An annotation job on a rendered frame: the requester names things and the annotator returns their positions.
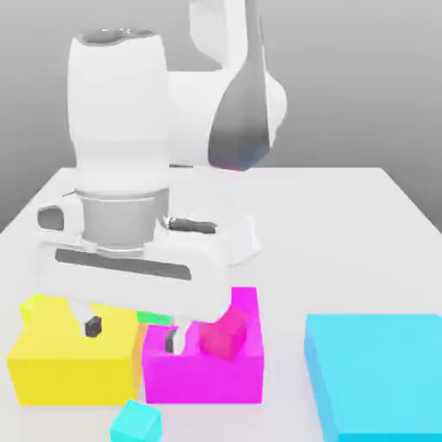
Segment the small green cube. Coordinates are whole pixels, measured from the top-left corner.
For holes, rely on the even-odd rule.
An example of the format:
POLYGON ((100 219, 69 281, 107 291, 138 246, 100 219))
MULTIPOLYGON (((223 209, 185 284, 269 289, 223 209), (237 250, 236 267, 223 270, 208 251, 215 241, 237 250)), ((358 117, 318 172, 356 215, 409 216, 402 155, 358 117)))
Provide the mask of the small green cube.
POLYGON ((136 317, 139 323, 147 325, 170 326, 173 323, 173 318, 171 316, 159 313, 137 311, 136 317))

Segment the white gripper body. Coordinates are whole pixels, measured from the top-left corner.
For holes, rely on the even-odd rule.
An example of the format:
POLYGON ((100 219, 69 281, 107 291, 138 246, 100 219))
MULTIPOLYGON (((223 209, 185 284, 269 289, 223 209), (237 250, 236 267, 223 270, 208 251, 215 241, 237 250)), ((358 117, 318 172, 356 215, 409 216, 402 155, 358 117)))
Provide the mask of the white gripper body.
POLYGON ((46 295, 214 322, 230 305, 228 266, 216 237, 155 230, 139 249, 99 248, 65 232, 41 235, 35 281, 46 295))

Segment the large yellow box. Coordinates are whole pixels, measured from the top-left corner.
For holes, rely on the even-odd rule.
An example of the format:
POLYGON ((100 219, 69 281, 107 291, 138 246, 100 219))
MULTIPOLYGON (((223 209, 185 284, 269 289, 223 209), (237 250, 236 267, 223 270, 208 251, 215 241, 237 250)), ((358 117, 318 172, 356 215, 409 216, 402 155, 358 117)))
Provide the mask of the large yellow box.
POLYGON ((20 305, 23 329, 7 356, 24 406, 120 406, 137 398, 146 326, 136 312, 95 304, 102 331, 81 335, 67 300, 36 294, 20 305))

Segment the small red cube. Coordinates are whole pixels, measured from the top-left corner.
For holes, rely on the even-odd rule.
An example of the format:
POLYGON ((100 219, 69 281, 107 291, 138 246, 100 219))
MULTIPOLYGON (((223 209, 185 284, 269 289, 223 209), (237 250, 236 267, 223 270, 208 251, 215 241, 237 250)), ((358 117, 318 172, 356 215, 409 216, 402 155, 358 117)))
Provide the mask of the small red cube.
POLYGON ((207 354, 232 361, 243 347, 247 338, 245 314, 230 306, 215 323, 199 325, 199 347, 207 354))

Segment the large cyan box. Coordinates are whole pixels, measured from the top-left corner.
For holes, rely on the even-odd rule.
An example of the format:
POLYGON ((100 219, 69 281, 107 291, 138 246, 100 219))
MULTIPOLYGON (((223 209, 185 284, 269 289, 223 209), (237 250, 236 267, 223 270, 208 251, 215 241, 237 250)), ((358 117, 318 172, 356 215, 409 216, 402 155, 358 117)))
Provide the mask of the large cyan box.
POLYGON ((442 442, 442 317, 310 314, 304 355, 324 442, 442 442))

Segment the large magenta box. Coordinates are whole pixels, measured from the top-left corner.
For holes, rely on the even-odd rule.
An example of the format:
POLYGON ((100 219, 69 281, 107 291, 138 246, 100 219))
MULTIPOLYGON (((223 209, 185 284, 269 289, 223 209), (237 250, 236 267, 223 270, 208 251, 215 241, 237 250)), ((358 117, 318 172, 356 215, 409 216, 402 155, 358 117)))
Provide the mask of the large magenta box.
POLYGON ((244 318, 247 335, 236 357, 208 352, 208 328, 194 322, 179 355, 166 351, 173 326, 148 327, 142 349, 146 402, 152 404, 258 404, 262 401, 264 349, 255 287, 233 287, 231 307, 244 318))

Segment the small cyan cube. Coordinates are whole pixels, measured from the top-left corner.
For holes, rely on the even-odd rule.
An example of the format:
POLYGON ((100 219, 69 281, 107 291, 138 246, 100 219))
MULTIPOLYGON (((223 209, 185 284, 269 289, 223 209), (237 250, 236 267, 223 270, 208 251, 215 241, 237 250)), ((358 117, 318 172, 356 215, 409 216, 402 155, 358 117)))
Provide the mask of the small cyan cube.
POLYGON ((110 442, 160 442, 161 411, 128 400, 110 426, 110 442))

